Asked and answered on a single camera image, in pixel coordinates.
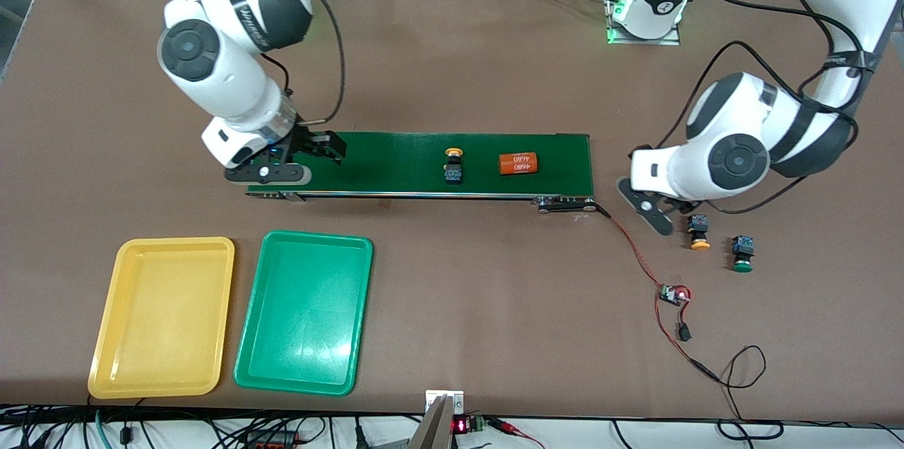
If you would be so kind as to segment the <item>silver metal mounting bracket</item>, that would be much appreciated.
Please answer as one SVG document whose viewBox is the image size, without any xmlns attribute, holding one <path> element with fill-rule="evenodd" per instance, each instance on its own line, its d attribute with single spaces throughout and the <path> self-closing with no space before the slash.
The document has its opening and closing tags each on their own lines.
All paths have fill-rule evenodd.
<svg viewBox="0 0 904 449">
<path fill-rule="evenodd" d="M 425 392 L 425 411 L 432 407 L 433 401 L 442 397 L 448 398 L 448 403 L 452 404 L 456 416 L 465 414 L 464 392 L 462 390 L 427 389 Z"/>
</svg>

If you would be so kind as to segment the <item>orange cylinder with white print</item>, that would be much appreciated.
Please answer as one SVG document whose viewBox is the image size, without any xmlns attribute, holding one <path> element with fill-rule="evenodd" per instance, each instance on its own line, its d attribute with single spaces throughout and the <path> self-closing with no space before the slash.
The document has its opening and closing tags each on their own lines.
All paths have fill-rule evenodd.
<svg viewBox="0 0 904 449">
<path fill-rule="evenodd" d="M 499 173 L 502 176 L 534 174 L 538 169 L 536 152 L 506 153 L 499 156 Z"/>
</svg>

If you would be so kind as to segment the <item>black box with orange parts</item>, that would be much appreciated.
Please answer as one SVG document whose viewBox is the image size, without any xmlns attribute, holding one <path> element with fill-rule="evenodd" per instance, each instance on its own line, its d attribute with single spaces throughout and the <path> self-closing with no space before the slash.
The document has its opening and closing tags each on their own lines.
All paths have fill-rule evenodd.
<svg viewBox="0 0 904 449">
<path fill-rule="evenodd" d="M 294 431 L 255 429 L 246 433 L 243 449 L 296 449 L 300 438 Z"/>
</svg>

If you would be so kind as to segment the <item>green mushroom push button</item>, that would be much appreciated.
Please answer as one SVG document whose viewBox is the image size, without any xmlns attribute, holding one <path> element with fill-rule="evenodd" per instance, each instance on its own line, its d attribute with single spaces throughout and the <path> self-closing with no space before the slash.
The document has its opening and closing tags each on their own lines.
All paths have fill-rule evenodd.
<svg viewBox="0 0 904 449">
<path fill-rule="evenodd" d="M 755 255 L 754 239 L 745 234 L 738 234 L 732 240 L 732 269 L 738 273 L 750 273 L 753 270 L 751 263 Z"/>
</svg>

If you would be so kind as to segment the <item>green conveyor belt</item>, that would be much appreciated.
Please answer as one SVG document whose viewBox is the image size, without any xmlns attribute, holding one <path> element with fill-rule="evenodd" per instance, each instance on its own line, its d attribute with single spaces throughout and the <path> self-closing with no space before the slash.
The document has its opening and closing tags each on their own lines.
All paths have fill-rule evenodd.
<svg viewBox="0 0 904 449">
<path fill-rule="evenodd" d="M 366 133 L 343 131 L 342 165 L 297 156 L 312 170 L 298 185 L 244 186 L 249 197 L 528 200 L 542 213 L 591 210 L 595 194 L 590 137 L 583 134 Z M 463 151 L 463 182 L 444 181 L 446 150 Z M 502 176 L 499 156 L 536 152 L 538 172 Z M 272 163 L 272 146 L 245 164 Z"/>
</svg>

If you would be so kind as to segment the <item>grey metal stand bar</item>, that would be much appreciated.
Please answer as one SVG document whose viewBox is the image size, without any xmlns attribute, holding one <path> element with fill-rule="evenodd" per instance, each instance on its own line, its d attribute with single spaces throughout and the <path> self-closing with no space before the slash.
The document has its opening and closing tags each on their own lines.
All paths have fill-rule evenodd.
<svg viewBox="0 0 904 449">
<path fill-rule="evenodd" d="M 427 411 L 406 449 L 451 449 L 452 423 L 456 408 L 454 395 L 436 395 L 427 402 Z"/>
</svg>

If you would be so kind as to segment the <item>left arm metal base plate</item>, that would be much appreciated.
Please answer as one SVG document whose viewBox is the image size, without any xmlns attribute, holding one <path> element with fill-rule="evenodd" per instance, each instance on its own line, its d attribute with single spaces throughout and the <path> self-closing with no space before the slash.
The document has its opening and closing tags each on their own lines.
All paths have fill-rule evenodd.
<svg viewBox="0 0 904 449">
<path fill-rule="evenodd" d="M 650 46 L 679 46 L 678 24 L 687 0 L 681 0 L 676 7 L 664 15 L 646 12 L 648 8 L 642 0 L 616 0 L 606 4 L 607 41 L 610 44 L 649 44 Z M 630 25 L 640 25 L 642 36 L 629 29 Z M 664 32 L 662 37 L 646 37 L 647 32 Z"/>
</svg>

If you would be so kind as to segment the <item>green plastic tray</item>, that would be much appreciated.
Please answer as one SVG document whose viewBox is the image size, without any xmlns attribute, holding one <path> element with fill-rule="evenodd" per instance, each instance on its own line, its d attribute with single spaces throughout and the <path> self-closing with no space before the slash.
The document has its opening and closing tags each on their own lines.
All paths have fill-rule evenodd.
<svg viewBox="0 0 904 449">
<path fill-rule="evenodd" d="M 265 235 L 233 371 L 242 388 L 344 397 L 355 387 L 374 244 Z"/>
</svg>

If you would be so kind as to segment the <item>red clip leads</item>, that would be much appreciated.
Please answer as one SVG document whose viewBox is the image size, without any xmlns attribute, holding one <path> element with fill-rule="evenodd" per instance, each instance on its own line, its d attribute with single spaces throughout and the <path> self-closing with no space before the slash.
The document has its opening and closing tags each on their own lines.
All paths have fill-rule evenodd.
<svg viewBox="0 0 904 449">
<path fill-rule="evenodd" d="M 492 429 L 505 433 L 507 436 L 513 436 L 516 438 L 524 439 L 524 440 L 530 441 L 532 443 L 535 443 L 535 445 L 538 445 L 540 447 L 540 449 L 546 449 L 545 445 L 543 445 L 543 443 L 540 442 L 538 439 L 536 439 L 530 435 L 527 435 L 522 430 L 517 429 L 517 427 L 514 426 L 513 424 L 501 420 L 501 418 L 485 416 L 484 420 L 485 420 L 485 423 L 487 423 L 487 425 L 490 426 Z"/>
</svg>

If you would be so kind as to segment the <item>yellow plastic tray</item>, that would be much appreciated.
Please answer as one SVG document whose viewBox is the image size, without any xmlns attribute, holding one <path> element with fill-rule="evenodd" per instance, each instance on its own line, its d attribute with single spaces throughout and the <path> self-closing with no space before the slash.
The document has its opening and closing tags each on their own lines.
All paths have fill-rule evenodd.
<svg viewBox="0 0 904 449">
<path fill-rule="evenodd" d="M 213 391 L 222 373 L 234 256 L 226 237 L 122 244 L 88 392 L 97 400 L 139 400 Z"/>
</svg>

